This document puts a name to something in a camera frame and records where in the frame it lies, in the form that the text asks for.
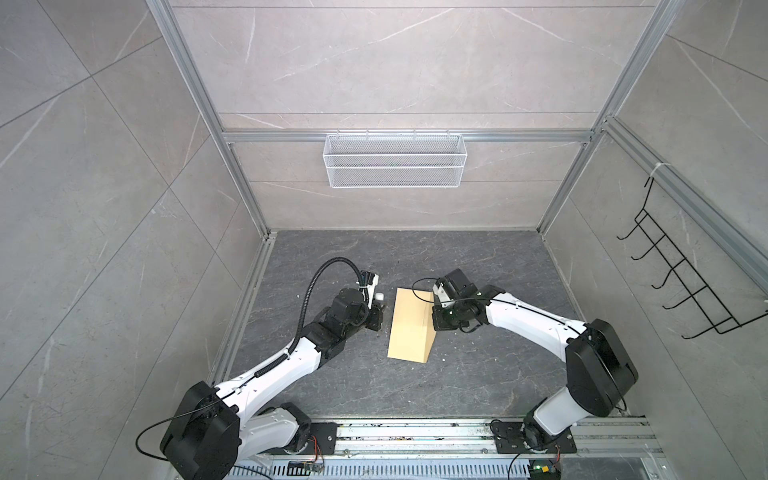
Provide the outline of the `yellow kraft envelope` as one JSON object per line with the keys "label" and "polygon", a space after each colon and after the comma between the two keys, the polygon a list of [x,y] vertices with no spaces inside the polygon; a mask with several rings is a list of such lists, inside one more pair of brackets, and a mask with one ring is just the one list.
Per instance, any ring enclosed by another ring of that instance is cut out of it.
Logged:
{"label": "yellow kraft envelope", "polygon": [[433,294],[398,288],[387,357],[426,363],[436,337],[433,326]]}

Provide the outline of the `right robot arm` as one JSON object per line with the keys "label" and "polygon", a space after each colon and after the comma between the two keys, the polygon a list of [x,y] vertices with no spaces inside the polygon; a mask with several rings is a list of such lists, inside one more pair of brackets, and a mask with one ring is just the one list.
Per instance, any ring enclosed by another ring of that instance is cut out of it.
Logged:
{"label": "right robot arm", "polygon": [[432,287],[437,331],[469,333],[472,320],[515,333],[564,362],[566,385],[526,414],[521,435],[528,449],[544,451],[571,425],[624,408],[639,373],[613,326],[568,319],[532,306],[496,286],[476,287],[456,269]]}

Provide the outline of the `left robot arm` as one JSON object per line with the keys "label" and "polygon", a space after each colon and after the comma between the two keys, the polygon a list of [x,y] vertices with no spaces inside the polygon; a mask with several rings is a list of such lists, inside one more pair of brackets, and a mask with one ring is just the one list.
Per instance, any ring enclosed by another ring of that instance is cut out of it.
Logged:
{"label": "left robot arm", "polygon": [[235,464],[274,449],[300,453],[311,442],[311,420],[292,403],[270,401],[341,353],[363,328],[377,331],[384,296],[369,286],[342,289],[288,346],[245,373],[190,387],[159,448],[184,479],[222,479]]}

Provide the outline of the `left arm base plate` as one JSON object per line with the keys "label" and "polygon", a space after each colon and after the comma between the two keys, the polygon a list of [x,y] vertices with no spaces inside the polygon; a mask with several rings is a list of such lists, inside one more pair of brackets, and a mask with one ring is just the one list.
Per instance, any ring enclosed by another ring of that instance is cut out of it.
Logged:
{"label": "left arm base plate", "polygon": [[339,424],[334,422],[312,423],[301,428],[297,437],[285,447],[268,450],[269,454],[331,455],[335,453]]}

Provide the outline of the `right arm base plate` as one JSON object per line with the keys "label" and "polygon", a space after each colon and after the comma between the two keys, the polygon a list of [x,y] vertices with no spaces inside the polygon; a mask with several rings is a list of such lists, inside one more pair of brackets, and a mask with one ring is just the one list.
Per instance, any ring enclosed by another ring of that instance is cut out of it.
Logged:
{"label": "right arm base plate", "polygon": [[557,436],[551,436],[535,425],[523,421],[493,419],[488,426],[499,454],[575,454],[577,452],[569,428]]}

